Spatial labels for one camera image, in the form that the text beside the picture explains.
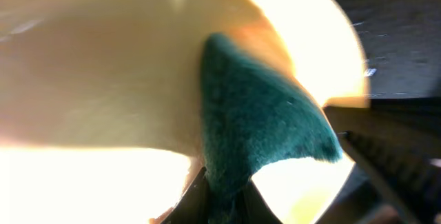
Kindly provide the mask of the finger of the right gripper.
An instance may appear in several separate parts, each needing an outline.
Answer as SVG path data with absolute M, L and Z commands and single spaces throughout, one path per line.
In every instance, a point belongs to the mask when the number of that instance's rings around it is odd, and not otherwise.
M 328 106 L 341 147 L 410 223 L 440 222 L 440 98 L 373 99 Z

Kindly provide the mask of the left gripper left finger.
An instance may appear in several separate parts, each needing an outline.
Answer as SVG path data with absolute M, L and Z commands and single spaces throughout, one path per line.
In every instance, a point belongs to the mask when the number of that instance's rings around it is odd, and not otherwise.
M 180 201 L 161 224 L 208 224 L 209 184 L 202 167 Z

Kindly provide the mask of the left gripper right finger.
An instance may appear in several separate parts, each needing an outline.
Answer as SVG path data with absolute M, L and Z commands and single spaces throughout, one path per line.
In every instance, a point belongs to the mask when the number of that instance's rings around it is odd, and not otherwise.
M 252 181 L 240 192 L 240 215 L 242 224 L 282 224 Z

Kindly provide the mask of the yellow plate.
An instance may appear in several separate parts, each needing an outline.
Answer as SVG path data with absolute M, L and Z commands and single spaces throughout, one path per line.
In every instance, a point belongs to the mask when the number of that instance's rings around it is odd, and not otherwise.
M 329 124 L 328 106 L 369 105 L 365 52 L 335 0 L 1 0 L 1 222 L 161 223 L 205 167 L 214 33 Z M 251 181 L 282 223 L 315 223 L 353 165 L 343 151 L 286 159 Z

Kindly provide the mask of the green yellow sponge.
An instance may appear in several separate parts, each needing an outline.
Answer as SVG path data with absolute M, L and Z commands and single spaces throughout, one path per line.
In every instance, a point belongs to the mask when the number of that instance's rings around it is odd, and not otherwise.
M 227 35 L 208 36 L 200 80 L 209 223 L 265 220 L 265 210 L 248 202 L 262 203 L 251 177 L 266 165 L 341 158 L 338 138 L 308 94 Z

